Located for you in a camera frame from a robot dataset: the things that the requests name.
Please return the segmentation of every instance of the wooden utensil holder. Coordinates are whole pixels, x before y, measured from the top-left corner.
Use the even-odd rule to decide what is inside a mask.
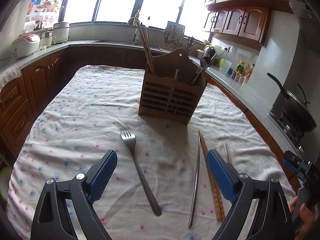
[[[197,67],[182,49],[153,57],[153,61],[156,74],[150,72],[147,63],[138,115],[148,114],[188,124],[207,85],[206,79],[199,77],[195,86],[188,85]],[[179,80],[174,80],[176,69],[180,70]]]

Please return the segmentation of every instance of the wok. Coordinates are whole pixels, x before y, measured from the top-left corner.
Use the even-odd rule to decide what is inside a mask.
[[[267,73],[267,75],[277,83],[281,93],[284,95],[285,110],[294,124],[303,132],[311,132],[312,130],[314,130],[317,127],[317,124],[311,116],[309,110],[307,109],[307,104],[310,103],[307,101],[302,87],[297,83],[303,93],[305,99],[304,102],[300,101],[290,91],[284,90],[282,84],[275,76],[271,75],[270,73]]]

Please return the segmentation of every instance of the black pan handle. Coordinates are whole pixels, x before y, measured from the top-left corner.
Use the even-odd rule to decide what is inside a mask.
[[[307,104],[310,104],[310,102],[307,101],[306,98],[306,94],[304,93],[302,87],[299,85],[299,83],[297,83],[298,87],[301,89],[302,93],[303,93],[303,97],[304,97],[304,104],[307,106]]]
[[[267,73],[268,77],[270,77],[274,82],[277,83],[277,85],[279,86],[280,88],[280,91],[281,91],[281,94],[284,95],[285,98],[289,98],[290,96],[287,94],[287,92],[284,90],[282,84],[280,83],[280,81],[274,76],[274,75],[271,75],[269,72]]]

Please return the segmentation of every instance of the fork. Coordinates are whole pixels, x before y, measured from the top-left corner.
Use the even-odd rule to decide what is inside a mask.
[[[136,155],[134,153],[134,147],[136,146],[136,136],[133,133],[131,133],[129,130],[121,131],[120,135],[121,135],[121,138],[123,139],[125,145],[131,151],[132,159],[133,159],[134,165],[136,166],[136,169],[137,169],[137,172],[138,172],[142,187],[144,189],[144,192],[146,193],[146,196],[147,196],[149,204],[150,204],[150,206],[152,208],[152,211],[158,217],[162,213],[161,212],[161,208],[160,208],[155,196],[153,195],[153,193],[152,193],[152,191],[151,191],[151,189],[150,189],[150,187],[148,185],[148,182],[147,182],[146,178],[143,175],[143,172],[142,172],[142,170],[141,170],[141,168],[139,166],[137,157],[136,157]]]

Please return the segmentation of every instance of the hand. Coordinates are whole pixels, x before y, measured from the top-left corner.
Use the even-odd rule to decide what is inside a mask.
[[[294,197],[290,203],[289,210],[291,214],[293,213],[296,206],[297,198],[298,197]],[[294,240],[302,240],[306,236],[310,228],[313,226],[313,223],[315,221],[315,215],[307,208],[305,203],[301,205],[299,215],[301,220],[303,221],[303,225],[300,228],[298,234],[294,237]]]

